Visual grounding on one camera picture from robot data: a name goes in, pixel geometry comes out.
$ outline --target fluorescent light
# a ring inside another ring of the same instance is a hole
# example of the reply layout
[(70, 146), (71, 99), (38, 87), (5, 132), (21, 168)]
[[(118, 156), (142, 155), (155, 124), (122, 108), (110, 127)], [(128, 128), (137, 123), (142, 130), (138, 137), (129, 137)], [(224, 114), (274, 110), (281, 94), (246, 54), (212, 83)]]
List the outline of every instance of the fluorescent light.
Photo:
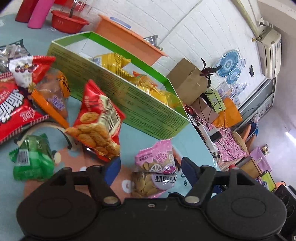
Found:
[(296, 139), (287, 131), (286, 131), (286, 136), (289, 137), (289, 139), (296, 145)]

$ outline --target thermos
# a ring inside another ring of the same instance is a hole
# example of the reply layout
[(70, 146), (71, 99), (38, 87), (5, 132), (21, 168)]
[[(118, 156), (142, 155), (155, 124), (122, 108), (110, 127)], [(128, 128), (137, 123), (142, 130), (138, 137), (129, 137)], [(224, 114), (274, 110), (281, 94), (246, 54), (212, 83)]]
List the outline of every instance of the thermos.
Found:
[(16, 21), (28, 23), (38, 0), (24, 0), (15, 18)]
[(28, 27), (42, 28), (46, 16), (53, 4), (54, 0), (39, 0), (32, 13), (31, 19), (29, 20)]

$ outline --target screw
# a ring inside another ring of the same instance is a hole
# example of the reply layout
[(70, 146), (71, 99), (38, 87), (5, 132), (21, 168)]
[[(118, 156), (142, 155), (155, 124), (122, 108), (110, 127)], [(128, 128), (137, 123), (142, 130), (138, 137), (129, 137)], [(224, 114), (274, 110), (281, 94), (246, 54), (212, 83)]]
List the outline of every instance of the screw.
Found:
[(118, 202), (117, 197), (109, 196), (104, 198), (104, 203), (107, 203), (107, 204), (115, 204), (117, 202)]
[(185, 202), (190, 204), (196, 204), (200, 201), (200, 199), (196, 196), (188, 196), (185, 198)]

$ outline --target green snack package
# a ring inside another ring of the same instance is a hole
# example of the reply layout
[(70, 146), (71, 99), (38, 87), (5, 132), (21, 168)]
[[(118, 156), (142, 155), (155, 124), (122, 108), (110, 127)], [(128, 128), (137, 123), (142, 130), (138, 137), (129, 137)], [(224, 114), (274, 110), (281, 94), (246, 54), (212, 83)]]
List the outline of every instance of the green snack package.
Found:
[(47, 136), (27, 136), (18, 149), (9, 153), (15, 163), (13, 178), (24, 181), (47, 179), (53, 175), (54, 161)]

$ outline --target red snack bag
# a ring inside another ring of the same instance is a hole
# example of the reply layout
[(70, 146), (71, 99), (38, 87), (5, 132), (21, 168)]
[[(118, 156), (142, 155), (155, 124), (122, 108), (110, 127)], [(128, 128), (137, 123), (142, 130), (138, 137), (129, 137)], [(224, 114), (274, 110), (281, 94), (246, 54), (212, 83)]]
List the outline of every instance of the red snack bag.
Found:
[(82, 105), (66, 132), (92, 148), (103, 161), (120, 155), (119, 131), (125, 115), (93, 80), (85, 85)]
[(11, 72), (0, 74), (0, 144), (48, 117), (33, 108), (18, 89)]
[(56, 57), (51, 56), (26, 56), (12, 59), (9, 62), (9, 70), (13, 73), (18, 86), (29, 88), (32, 92), (55, 59)]

